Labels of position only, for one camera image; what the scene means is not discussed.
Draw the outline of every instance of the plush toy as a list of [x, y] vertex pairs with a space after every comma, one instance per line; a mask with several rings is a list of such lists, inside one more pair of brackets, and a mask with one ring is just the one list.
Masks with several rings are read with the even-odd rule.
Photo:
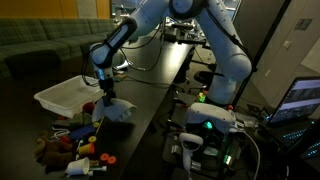
[[74, 161], [72, 145], [60, 140], [51, 142], [48, 135], [48, 131], [43, 131], [36, 140], [37, 147], [34, 149], [34, 154], [38, 162], [42, 166], [63, 168]]

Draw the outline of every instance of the monitor screen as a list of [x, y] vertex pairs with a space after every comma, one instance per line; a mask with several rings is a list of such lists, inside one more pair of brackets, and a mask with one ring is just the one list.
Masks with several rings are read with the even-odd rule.
[[269, 123], [306, 118], [320, 104], [320, 77], [296, 78], [271, 116]]

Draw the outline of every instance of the black table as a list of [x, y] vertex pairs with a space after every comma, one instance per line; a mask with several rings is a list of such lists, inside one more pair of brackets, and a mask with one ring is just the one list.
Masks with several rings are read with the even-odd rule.
[[[139, 46], [150, 37], [139, 39], [131, 47]], [[155, 39], [144, 48], [125, 50], [125, 53], [135, 67], [148, 69], [155, 62], [160, 41]], [[153, 86], [137, 81], [126, 81], [115, 84], [115, 92], [120, 99], [136, 105], [138, 109], [130, 117], [128, 123], [104, 121], [97, 135], [96, 153], [107, 152], [117, 157], [117, 164], [108, 167], [104, 177], [93, 179], [119, 179], [133, 155], [139, 141], [146, 131], [150, 121], [160, 106], [169, 85], [177, 74], [190, 46], [164, 42], [160, 60], [150, 72], [139, 72], [129, 69], [130, 77], [152, 82], [165, 83]], [[45, 174], [33, 157], [35, 140], [41, 130], [49, 130], [57, 115], [41, 108], [33, 95], [59, 82], [79, 74], [81, 58], [62, 63], [59, 69], [31, 75], [22, 80], [10, 77], [0, 79], [1, 82], [1, 171], [0, 177], [10, 179], [58, 179], [63, 172]]]

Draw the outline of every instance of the plastic basket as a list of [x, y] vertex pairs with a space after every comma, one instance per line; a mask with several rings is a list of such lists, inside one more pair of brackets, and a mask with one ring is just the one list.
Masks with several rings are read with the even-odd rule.
[[[86, 79], [90, 84], [98, 83], [97, 79]], [[97, 101], [102, 96], [103, 90], [99, 86], [87, 86], [79, 75], [35, 94], [34, 98], [43, 108], [73, 118], [76, 113], [82, 112], [84, 104]]]

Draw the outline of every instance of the laptop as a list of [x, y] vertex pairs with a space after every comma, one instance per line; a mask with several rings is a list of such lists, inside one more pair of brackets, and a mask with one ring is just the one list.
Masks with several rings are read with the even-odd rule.
[[[289, 148], [312, 125], [315, 120], [309, 118], [320, 105], [320, 76], [297, 77], [292, 82], [278, 107], [266, 118], [262, 127], [278, 142]], [[303, 156], [313, 157], [320, 154], [319, 143], [315, 143], [311, 153]]]

